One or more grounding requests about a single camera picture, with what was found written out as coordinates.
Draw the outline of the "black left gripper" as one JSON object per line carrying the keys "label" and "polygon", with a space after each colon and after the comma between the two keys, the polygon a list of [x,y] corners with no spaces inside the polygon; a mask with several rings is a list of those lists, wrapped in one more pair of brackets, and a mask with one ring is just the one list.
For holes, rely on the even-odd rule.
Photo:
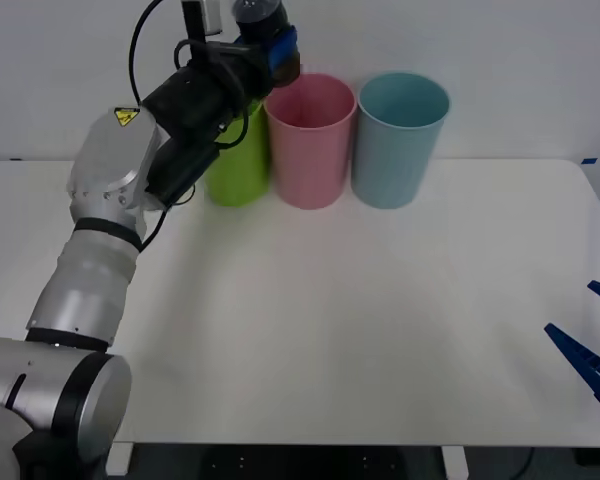
{"label": "black left gripper", "polygon": [[269,69],[279,69],[297,51],[297,30],[288,26],[265,46],[267,62],[255,48],[246,47],[242,36],[234,44],[189,39],[193,50],[187,63],[187,99],[261,100],[274,87]]}

